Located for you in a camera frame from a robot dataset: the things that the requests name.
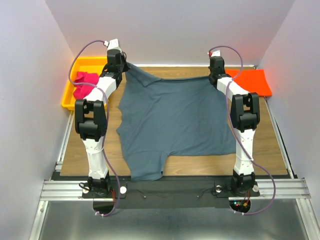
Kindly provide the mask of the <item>grey-blue t-shirt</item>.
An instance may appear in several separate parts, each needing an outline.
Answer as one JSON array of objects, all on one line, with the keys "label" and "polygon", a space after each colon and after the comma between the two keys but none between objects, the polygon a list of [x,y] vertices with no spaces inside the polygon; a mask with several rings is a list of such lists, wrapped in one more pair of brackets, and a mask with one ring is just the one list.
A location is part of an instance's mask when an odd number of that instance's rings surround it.
[{"label": "grey-blue t-shirt", "polygon": [[165,79],[131,65],[117,129],[131,180],[154,181],[169,156],[222,156],[236,151],[226,98],[206,76]]}]

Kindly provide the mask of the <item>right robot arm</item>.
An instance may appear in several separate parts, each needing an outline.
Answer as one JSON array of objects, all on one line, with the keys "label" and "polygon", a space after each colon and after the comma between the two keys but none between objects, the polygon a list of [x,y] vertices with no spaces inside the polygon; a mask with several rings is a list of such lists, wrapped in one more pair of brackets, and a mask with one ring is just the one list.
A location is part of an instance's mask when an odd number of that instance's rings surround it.
[{"label": "right robot arm", "polygon": [[236,140],[236,159],[230,188],[234,194],[246,193],[255,185],[253,141],[260,123],[259,95],[243,89],[226,73],[221,56],[212,54],[208,68],[210,83],[231,103],[228,117]]}]

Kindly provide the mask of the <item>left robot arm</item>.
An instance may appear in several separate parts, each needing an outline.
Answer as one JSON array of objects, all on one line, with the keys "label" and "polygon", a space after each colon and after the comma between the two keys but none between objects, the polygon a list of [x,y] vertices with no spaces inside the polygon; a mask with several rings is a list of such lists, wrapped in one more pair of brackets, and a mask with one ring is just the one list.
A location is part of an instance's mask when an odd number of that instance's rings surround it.
[{"label": "left robot arm", "polygon": [[79,183],[83,198],[116,197],[120,183],[111,184],[110,172],[119,177],[105,152],[105,140],[109,123],[109,96],[117,90],[122,74],[129,69],[126,54],[119,48],[107,51],[107,63],[103,67],[98,83],[83,99],[74,104],[75,131],[79,134],[87,155],[87,182]]}]

